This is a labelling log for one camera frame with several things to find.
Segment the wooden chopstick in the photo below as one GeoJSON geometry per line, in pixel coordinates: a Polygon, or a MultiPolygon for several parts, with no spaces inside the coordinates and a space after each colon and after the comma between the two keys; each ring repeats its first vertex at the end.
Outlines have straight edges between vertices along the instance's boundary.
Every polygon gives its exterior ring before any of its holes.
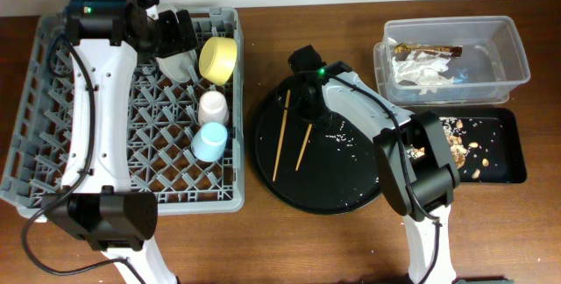
{"type": "Polygon", "coordinates": [[[280,164],[281,151],[282,151],[283,140],[284,140],[284,135],[285,135],[285,130],[286,130],[286,124],[287,124],[287,120],[288,120],[288,106],[290,104],[290,97],[291,97],[291,90],[289,89],[289,90],[287,90],[285,103],[284,103],[284,106],[283,106],[283,116],[282,116],[281,125],[280,125],[280,134],[279,134],[279,140],[278,140],[277,151],[276,151],[276,155],[275,155],[274,169],[273,169],[273,182],[276,182],[278,168],[279,168],[279,164],[280,164]]]}
{"type": "Polygon", "coordinates": [[[299,152],[299,156],[298,156],[298,159],[297,159],[297,162],[296,162],[296,166],[295,166],[295,171],[296,172],[299,171],[299,169],[300,169],[300,166],[301,166],[301,163],[302,163],[302,158],[303,158],[303,155],[305,153],[307,144],[309,142],[309,135],[310,135],[312,129],[313,129],[313,124],[308,124],[306,133],[305,133],[303,141],[302,141],[301,150],[299,152]]]}

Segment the grey plate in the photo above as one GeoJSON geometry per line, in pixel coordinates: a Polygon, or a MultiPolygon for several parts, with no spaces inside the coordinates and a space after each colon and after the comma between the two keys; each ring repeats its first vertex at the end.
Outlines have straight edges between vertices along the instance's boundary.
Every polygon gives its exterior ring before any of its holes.
{"type": "MultiPolygon", "coordinates": [[[[178,9],[171,4],[161,4],[158,7],[159,14],[167,10],[179,11],[186,9],[178,9]]],[[[191,80],[191,73],[189,72],[189,68],[193,67],[196,64],[196,56],[194,56],[196,49],[184,53],[179,53],[175,56],[167,57],[164,59],[156,58],[156,61],[158,62],[160,67],[160,71],[171,80],[177,82],[189,82],[191,80]]]]}

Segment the yellow bowl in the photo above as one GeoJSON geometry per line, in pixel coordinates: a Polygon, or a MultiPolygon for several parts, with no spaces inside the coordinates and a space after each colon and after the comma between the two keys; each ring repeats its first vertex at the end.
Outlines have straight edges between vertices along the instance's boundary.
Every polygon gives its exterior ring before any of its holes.
{"type": "Polygon", "coordinates": [[[215,85],[224,85],[231,77],[238,58],[235,39],[212,37],[202,47],[199,71],[215,85]]]}

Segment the pink cup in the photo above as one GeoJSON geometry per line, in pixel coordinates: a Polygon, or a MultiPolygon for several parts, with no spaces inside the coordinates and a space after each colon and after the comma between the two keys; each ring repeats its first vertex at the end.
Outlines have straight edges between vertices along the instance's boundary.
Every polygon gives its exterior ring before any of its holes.
{"type": "Polygon", "coordinates": [[[199,125],[216,122],[226,126],[228,121],[229,109],[225,96],[216,90],[205,92],[199,101],[199,125]]]}

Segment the blue cup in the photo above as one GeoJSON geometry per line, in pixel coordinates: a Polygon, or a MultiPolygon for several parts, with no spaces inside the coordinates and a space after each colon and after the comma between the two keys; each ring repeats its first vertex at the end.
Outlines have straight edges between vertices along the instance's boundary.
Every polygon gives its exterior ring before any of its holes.
{"type": "Polygon", "coordinates": [[[228,132],[223,124],[208,122],[196,133],[192,142],[192,153],[203,162],[218,161],[224,154],[228,132]]]}

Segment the white napkin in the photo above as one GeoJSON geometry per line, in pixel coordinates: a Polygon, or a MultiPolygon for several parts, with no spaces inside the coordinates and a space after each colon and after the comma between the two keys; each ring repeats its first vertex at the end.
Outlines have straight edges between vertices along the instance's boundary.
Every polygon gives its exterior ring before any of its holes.
{"type": "Polygon", "coordinates": [[[394,81],[402,86],[419,86],[420,95],[437,92],[437,86],[452,85],[454,78],[446,78],[444,72],[450,59],[425,52],[414,51],[396,55],[391,60],[394,81]]]}

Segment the food scraps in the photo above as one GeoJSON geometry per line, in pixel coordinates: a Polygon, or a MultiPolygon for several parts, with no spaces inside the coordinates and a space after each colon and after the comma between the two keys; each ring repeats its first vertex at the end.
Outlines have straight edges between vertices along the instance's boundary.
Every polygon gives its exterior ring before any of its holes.
{"type": "MultiPolygon", "coordinates": [[[[467,161],[470,154],[472,157],[477,157],[476,153],[473,153],[476,148],[480,148],[477,142],[464,142],[461,135],[466,135],[466,131],[463,130],[463,122],[457,117],[440,117],[440,122],[444,129],[444,134],[446,136],[448,145],[451,150],[452,158],[455,161],[458,170],[463,169],[462,174],[467,174],[467,161]]],[[[425,156],[425,147],[414,148],[411,146],[407,148],[407,155],[412,161],[420,160],[421,157],[425,156]]],[[[482,166],[489,166],[489,160],[484,158],[482,160],[482,166]]],[[[476,168],[471,173],[472,180],[478,180],[481,176],[481,169],[476,168]]]]}

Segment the brown snack wrapper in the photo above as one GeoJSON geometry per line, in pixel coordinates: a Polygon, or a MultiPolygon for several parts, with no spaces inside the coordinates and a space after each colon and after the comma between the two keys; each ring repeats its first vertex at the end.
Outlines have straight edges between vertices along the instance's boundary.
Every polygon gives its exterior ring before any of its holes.
{"type": "Polygon", "coordinates": [[[417,56],[420,53],[445,59],[453,59],[459,58],[463,53],[462,46],[410,45],[400,43],[393,46],[392,49],[399,60],[405,60],[409,55],[417,56]]]}

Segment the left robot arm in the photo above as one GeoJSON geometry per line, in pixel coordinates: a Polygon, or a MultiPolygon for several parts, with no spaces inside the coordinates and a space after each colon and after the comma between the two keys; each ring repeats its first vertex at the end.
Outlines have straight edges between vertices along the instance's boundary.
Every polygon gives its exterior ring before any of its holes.
{"type": "Polygon", "coordinates": [[[61,190],[40,215],[84,241],[128,283],[175,283],[157,246],[158,202],[131,188],[129,94],[137,65],[195,47],[190,20],[156,11],[160,0],[70,0],[59,42],[73,62],[74,109],[61,190]]]}

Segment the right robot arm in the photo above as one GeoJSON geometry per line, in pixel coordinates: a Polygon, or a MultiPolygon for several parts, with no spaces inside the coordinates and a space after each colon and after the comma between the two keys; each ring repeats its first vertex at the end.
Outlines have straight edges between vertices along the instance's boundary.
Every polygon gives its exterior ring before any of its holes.
{"type": "Polygon", "coordinates": [[[327,127],[343,117],[373,143],[381,192],[406,230],[412,283],[455,283],[449,216],[460,184],[439,116],[415,114],[369,89],[346,63],[324,62],[313,46],[288,58],[302,121],[327,127]]]}

